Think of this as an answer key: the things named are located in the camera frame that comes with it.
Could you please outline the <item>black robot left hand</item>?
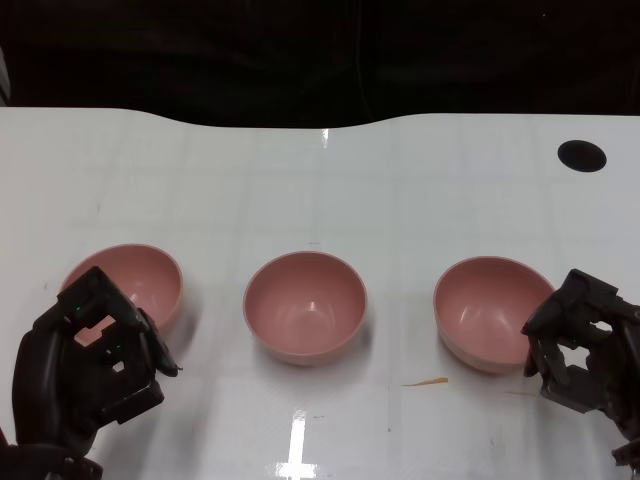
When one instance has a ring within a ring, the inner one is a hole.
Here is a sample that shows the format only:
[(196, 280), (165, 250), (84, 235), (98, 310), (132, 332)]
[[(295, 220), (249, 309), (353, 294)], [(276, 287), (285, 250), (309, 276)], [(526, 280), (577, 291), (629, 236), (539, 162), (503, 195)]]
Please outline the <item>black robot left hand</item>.
[(61, 291), (20, 343), (12, 384), (15, 444), (4, 479), (99, 479), (87, 455), (102, 427), (161, 404), (156, 375), (180, 368), (152, 318), (98, 267)]

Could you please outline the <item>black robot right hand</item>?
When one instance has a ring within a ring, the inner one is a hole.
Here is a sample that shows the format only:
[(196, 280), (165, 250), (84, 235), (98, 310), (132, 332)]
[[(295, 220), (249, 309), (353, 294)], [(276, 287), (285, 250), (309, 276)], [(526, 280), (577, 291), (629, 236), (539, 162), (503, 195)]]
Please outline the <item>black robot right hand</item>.
[(578, 269), (521, 330), (524, 375), (542, 378), (541, 395), (580, 413), (600, 411), (629, 441), (639, 438), (639, 307)]

